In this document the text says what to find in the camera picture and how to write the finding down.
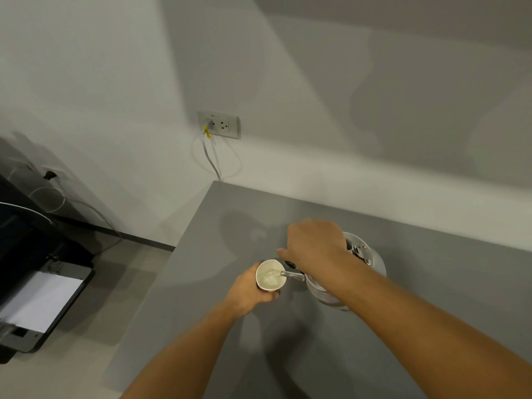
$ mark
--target white wall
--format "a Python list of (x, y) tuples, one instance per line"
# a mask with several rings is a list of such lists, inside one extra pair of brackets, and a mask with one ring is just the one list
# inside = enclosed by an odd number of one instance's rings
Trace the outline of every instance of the white wall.
[(226, 182), (532, 249), (530, 1), (410, 1), (0, 0), (0, 132), (167, 244), (204, 107), (241, 118)]

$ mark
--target paper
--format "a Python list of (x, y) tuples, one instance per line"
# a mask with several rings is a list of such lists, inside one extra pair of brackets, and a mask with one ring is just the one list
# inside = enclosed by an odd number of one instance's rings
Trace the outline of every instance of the paper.
[(0, 320), (45, 333), (83, 280), (35, 272), (0, 308)]

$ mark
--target gray floor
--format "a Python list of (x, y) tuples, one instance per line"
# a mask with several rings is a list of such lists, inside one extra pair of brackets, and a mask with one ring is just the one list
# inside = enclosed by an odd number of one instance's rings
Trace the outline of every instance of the gray floor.
[[(92, 252), (115, 238), (66, 228)], [(98, 257), (96, 275), (34, 354), (0, 365), (0, 396), (18, 398), (118, 398), (100, 379), (170, 252), (123, 241)]]

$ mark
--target cup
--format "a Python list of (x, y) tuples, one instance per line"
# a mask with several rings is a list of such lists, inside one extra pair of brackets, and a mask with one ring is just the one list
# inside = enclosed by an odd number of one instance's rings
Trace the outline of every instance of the cup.
[(277, 291), (279, 288), (283, 287), (286, 282), (286, 277), (284, 276), (278, 276), (275, 279), (278, 280), (278, 283), (272, 286), (270, 283), (268, 285), (265, 284), (265, 276), (266, 273), (271, 271), (283, 271), (285, 267), (277, 260), (270, 259), (262, 262), (259, 267), (257, 268), (257, 271), (255, 272), (255, 281), (257, 283), (257, 287), (260, 288), (262, 291)]

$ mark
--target black baseboard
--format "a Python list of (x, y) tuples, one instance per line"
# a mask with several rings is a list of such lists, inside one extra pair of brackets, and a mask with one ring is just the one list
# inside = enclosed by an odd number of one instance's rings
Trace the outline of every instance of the black baseboard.
[[(85, 228), (87, 230), (101, 232), (102, 234), (112, 235), (114, 237), (118, 236), (116, 234), (116, 232), (114, 232), (113, 230), (110, 230), (109, 228), (95, 226), (93, 224), (89, 224), (88, 222), (74, 220), (74, 219), (71, 219), (71, 218), (68, 218), (68, 217), (63, 217), (62, 215), (50, 215), (50, 216), (53, 217), (54, 220), (64, 222), (65, 224), (69, 224), (71, 226), (75, 226), (75, 227), (79, 227), (79, 228)], [(151, 239), (141, 238), (141, 237), (137, 237), (137, 236), (131, 235), (131, 234), (124, 234), (123, 232), (121, 232), (121, 234), (122, 234), (122, 237), (124, 239), (127, 239), (128, 241), (133, 241), (133, 242), (137, 242), (139, 244), (152, 246), (154, 248), (168, 250), (170, 252), (173, 252), (173, 250), (176, 248), (175, 246), (163, 244), (162, 242), (152, 241)]]

